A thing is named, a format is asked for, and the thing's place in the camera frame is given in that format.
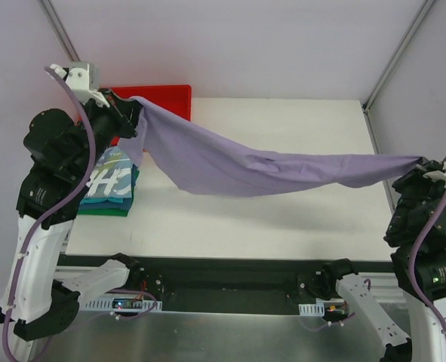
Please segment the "purple t-shirt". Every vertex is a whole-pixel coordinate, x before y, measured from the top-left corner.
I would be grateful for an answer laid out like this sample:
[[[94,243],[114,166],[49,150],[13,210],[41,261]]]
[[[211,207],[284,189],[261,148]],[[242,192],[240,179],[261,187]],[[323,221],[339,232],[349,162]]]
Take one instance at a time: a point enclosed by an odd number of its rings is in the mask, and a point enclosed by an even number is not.
[[[307,155],[252,149],[133,96],[137,136],[118,145],[137,165],[149,153],[177,186],[194,195],[256,197],[330,184],[362,188],[403,176],[422,162],[408,155]]]

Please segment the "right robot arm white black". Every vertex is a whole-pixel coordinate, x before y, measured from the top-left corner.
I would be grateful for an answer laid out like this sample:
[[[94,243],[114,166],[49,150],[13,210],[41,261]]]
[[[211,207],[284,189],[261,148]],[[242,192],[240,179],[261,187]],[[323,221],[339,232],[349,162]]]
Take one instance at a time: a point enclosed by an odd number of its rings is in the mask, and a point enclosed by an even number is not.
[[[384,240],[395,250],[392,268],[411,331],[395,324],[348,259],[323,267],[318,294],[346,302],[377,342],[382,361],[446,361],[446,158],[418,164],[392,187],[400,198]]]

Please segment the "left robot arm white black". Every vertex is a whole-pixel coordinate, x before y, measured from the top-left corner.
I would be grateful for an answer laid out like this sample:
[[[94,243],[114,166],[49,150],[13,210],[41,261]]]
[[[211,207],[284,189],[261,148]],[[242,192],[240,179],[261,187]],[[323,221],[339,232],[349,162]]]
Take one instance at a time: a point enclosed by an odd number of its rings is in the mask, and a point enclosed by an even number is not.
[[[141,105],[108,89],[102,94],[108,105],[88,101],[81,106],[80,121],[61,109],[38,113],[24,138],[33,166],[17,199],[17,253],[0,298],[9,360],[15,358],[12,340],[50,339],[70,326],[85,303],[110,290],[133,293],[141,286],[139,262],[122,253],[81,277],[65,282],[54,278],[95,163],[114,138],[136,135]]]

